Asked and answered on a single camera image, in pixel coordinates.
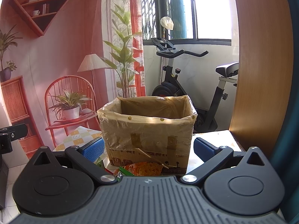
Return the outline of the cardboard box with plastic liner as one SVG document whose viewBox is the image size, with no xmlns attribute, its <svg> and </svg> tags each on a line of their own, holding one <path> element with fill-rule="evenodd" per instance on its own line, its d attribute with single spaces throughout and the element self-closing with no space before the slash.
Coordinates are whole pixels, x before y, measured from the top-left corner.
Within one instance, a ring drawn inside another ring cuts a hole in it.
<svg viewBox="0 0 299 224">
<path fill-rule="evenodd" d="M 110 164 L 156 162 L 183 175 L 197 112 L 189 96 L 120 98 L 97 111 Z"/>
</svg>

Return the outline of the teal fabric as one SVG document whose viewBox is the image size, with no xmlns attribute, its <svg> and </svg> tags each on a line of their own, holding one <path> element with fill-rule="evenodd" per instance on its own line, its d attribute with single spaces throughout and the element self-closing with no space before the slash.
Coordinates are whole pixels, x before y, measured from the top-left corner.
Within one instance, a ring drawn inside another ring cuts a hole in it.
<svg viewBox="0 0 299 224">
<path fill-rule="evenodd" d="M 298 116 L 284 124 L 271 163 L 285 187 L 283 216 L 288 223 L 298 223 Z"/>
</svg>

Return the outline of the orange-red chip bag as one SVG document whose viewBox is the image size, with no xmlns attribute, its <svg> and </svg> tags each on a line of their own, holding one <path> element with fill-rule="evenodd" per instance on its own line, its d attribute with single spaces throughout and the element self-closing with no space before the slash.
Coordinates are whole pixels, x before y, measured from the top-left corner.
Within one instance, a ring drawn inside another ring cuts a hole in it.
<svg viewBox="0 0 299 224">
<path fill-rule="evenodd" d="M 127 176 L 160 176 L 163 168 L 156 162 L 138 162 L 119 167 L 119 171 Z"/>
</svg>

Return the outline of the wooden headboard panel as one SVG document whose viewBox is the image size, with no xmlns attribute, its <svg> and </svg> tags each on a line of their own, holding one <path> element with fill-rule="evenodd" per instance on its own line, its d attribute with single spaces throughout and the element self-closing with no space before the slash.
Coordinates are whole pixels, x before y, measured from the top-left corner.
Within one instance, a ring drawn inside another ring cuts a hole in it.
<svg viewBox="0 0 299 224">
<path fill-rule="evenodd" d="M 244 149 L 270 156 L 285 118 L 293 73 L 288 0 L 236 0 L 239 75 L 229 129 Z"/>
</svg>

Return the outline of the black exercise bike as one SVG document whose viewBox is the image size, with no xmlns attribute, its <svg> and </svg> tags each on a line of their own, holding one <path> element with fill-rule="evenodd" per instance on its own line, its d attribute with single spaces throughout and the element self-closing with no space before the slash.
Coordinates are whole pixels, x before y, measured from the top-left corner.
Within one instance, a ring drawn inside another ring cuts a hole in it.
<svg viewBox="0 0 299 224">
<path fill-rule="evenodd" d="M 228 130 L 235 103 L 239 29 L 232 30 L 228 45 L 172 45 L 164 38 L 171 57 L 160 56 L 157 46 L 144 47 L 147 96 L 188 95 L 197 111 L 196 133 Z"/>
</svg>

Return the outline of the printed room backdrop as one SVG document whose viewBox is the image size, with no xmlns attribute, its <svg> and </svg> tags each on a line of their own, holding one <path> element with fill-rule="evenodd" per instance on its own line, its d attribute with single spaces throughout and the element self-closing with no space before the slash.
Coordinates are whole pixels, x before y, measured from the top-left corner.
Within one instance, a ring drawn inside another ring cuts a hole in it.
<svg viewBox="0 0 299 224">
<path fill-rule="evenodd" d="M 145 95 L 141 0 L 1 0 L 1 100 L 30 159 L 97 110 Z"/>
</svg>

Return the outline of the green pineapple cake packet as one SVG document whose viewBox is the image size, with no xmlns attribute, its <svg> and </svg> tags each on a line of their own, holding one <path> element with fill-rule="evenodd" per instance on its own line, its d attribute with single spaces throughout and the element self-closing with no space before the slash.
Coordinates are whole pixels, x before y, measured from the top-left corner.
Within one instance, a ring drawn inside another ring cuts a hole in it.
<svg viewBox="0 0 299 224">
<path fill-rule="evenodd" d="M 134 176 L 133 173 L 131 173 L 130 171 L 128 171 L 123 167 L 119 167 L 119 169 L 115 173 L 116 173 L 117 181 L 120 181 L 124 176 Z"/>
</svg>

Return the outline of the checkered floral tablecloth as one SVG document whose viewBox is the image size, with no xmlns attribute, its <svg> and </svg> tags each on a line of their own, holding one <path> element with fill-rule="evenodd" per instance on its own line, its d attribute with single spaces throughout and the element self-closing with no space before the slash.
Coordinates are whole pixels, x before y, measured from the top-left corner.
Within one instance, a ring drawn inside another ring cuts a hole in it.
<svg viewBox="0 0 299 224">
<path fill-rule="evenodd" d="M 74 131 L 72 131 L 63 141 L 59 144 L 54 151 L 64 151 L 66 148 L 70 146 L 83 146 L 90 141 L 102 137 L 102 132 L 99 130 L 91 130 L 89 128 L 85 128 L 83 126 L 77 127 Z"/>
</svg>

